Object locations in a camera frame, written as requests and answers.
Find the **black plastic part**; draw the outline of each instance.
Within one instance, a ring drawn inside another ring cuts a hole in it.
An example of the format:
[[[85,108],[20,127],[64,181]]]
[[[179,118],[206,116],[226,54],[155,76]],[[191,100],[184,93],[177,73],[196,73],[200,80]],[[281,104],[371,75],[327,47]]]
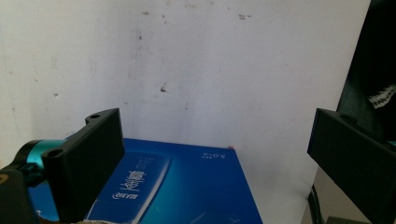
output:
[[[353,118],[317,110],[308,154],[374,224],[396,218],[395,151]]]
[[[1,224],[38,223],[23,179],[23,174],[18,170],[0,170]]]
[[[120,111],[86,118],[86,126],[41,155],[61,222],[81,221],[124,154]]]

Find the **white wall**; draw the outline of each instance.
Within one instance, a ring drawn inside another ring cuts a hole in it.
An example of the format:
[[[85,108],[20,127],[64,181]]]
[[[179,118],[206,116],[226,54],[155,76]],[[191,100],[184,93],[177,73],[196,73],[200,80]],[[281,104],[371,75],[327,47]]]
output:
[[[264,222],[296,223],[315,109],[336,108],[368,5],[1,1],[0,167],[119,107],[125,137],[234,146]]]

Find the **black bracket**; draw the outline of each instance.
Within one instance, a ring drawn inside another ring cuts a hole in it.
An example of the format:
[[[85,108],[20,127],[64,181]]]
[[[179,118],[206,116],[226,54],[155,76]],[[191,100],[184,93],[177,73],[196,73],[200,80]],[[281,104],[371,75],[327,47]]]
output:
[[[81,130],[41,155],[43,174],[49,181],[62,223],[78,222],[86,216],[124,154],[117,108],[92,114],[85,120]],[[35,143],[22,147],[14,162],[0,170],[0,223],[36,223],[26,190],[32,183],[36,184],[29,181],[31,177],[40,177],[33,164],[26,162],[29,148]],[[26,206],[24,214],[21,206]],[[15,219],[29,218],[32,214],[30,221]]]

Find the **mounting hole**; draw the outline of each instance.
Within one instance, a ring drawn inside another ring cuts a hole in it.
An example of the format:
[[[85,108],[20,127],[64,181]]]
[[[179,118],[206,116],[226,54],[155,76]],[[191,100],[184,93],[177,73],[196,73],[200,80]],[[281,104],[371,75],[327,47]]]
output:
[[[8,179],[8,175],[0,175],[0,185],[5,183]]]
[[[61,155],[63,152],[64,152],[63,149],[54,149],[54,150],[49,152],[48,156],[49,157],[56,157],[56,156]]]
[[[340,117],[343,119],[353,119],[352,117],[350,117],[348,115],[340,115]]]

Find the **black cable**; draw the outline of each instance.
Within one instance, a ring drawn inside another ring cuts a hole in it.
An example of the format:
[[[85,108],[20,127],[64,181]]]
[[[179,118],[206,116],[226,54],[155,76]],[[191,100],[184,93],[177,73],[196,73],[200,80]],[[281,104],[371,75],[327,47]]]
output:
[[[315,186],[312,186],[308,197],[309,210],[313,224],[324,224],[323,216],[320,212],[320,204]]]

